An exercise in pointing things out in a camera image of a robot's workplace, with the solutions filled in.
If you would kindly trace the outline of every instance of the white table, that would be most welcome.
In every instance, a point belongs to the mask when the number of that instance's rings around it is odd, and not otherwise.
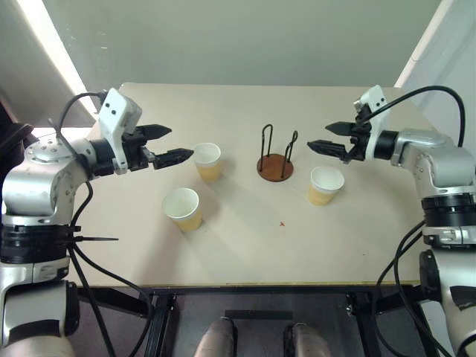
[[[353,121],[353,101],[366,88],[284,86],[190,86],[126,83],[121,91],[142,107],[139,124],[159,123],[173,132],[150,141],[156,154],[210,141],[222,148],[223,175],[206,184],[191,160],[154,171],[93,181],[94,199],[80,218],[83,234],[119,242],[84,242],[84,251],[105,268],[142,286],[373,283],[392,259],[402,236],[422,219],[411,174],[388,161],[343,165],[306,143],[340,142],[324,127]],[[385,89],[387,99],[398,89]],[[274,126],[271,152],[283,154],[293,130],[294,174],[271,183],[260,178],[261,129]],[[431,128],[410,103],[392,109],[389,129]],[[97,135],[97,128],[91,136]],[[318,165],[339,167],[344,189],[326,207],[311,205],[309,173]],[[200,196],[204,222],[183,234],[162,213],[175,187]],[[77,204],[83,197],[78,193]],[[412,248],[401,263],[402,279],[419,279]],[[85,266],[92,286],[115,280]],[[69,280],[79,282],[71,272]]]

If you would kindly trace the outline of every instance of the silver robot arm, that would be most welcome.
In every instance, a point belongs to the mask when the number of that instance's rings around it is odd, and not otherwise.
[[[4,180],[0,246],[0,356],[73,356],[65,336],[79,321],[76,286],[62,280],[69,269],[68,244],[77,188],[90,179],[124,174],[152,164],[179,164],[193,151],[155,155],[148,140],[171,132],[160,125],[136,126],[141,108],[110,89],[99,113],[101,138],[71,143],[37,141]]]
[[[422,288],[428,299],[441,303],[455,353],[466,349],[469,356],[476,356],[475,160],[447,135],[412,129],[393,132],[382,129],[385,122],[378,116],[365,120],[376,110],[376,103],[386,103],[383,92],[376,88],[354,103],[358,112],[355,123],[326,127],[351,137],[354,147],[349,152],[344,145],[330,141],[308,145],[344,163],[389,160],[413,175],[425,215],[423,237],[431,246],[419,258]]]

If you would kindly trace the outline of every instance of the black metal frame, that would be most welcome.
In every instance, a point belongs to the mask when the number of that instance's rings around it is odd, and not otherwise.
[[[406,295],[415,313],[427,324],[425,316],[419,305],[426,300],[419,286],[404,286]],[[112,288],[93,288],[94,295],[100,306],[117,311],[129,313],[139,317],[147,314],[147,305],[144,301],[136,299]],[[371,317],[371,301],[376,298],[377,313],[381,314],[403,307],[398,294],[385,297],[376,295],[374,286],[223,286],[223,287],[170,287],[147,289],[151,297],[155,298],[154,318],[149,329],[149,337],[145,356],[168,357],[171,356],[176,329],[178,327],[179,309],[175,304],[178,295],[195,294],[343,294],[347,298],[347,311],[356,317],[358,331],[361,336],[362,348],[367,357],[381,357],[379,341]],[[83,290],[79,289],[80,299],[87,301]],[[435,346],[428,338],[419,333],[427,357],[439,356]]]

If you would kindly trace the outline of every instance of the white paper cup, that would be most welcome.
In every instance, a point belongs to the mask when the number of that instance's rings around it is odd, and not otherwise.
[[[203,181],[216,181],[221,171],[220,156],[222,151],[213,143],[200,143],[193,148],[193,161]]]
[[[344,175],[331,166],[318,166],[311,171],[308,199],[313,205],[327,205],[344,186]]]
[[[193,231],[202,223],[200,198],[191,188],[170,191],[162,201],[162,210],[183,232]]]

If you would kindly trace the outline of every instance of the gray boot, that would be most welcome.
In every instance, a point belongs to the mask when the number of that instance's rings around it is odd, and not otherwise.
[[[208,327],[194,357],[234,357],[236,329],[229,318],[220,318]]]
[[[311,326],[295,324],[292,327],[292,340],[295,357],[332,357],[326,340]]]

